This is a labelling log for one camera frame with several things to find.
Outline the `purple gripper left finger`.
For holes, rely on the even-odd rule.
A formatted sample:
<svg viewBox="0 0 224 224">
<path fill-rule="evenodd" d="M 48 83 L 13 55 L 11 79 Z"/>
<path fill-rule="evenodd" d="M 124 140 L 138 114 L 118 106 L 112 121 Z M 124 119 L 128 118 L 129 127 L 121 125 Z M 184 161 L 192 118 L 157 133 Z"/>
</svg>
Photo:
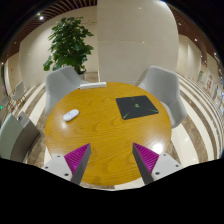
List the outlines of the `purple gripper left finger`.
<svg viewBox="0 0 224 224">
<path fill-rule="evenodd" d="M 43 169 L 79 185 L 83 178 L 90 155 L 91 144 L 88 143 L 65 156 L 56 155 L 43 166 Z"/>
</svg>

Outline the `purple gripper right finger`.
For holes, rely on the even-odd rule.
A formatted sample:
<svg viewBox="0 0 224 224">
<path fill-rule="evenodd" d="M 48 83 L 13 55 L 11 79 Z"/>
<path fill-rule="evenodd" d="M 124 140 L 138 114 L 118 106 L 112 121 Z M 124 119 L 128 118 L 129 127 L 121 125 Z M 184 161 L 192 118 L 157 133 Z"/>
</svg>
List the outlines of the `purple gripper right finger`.
<svg viewBox="0 0 224 224">
<path fill-rule="evenodd" d="M 133 144 L 132 152 L 145 185 L 182 169 L 167 153 L 157 154 L 137 143 Z"/>
</svg>

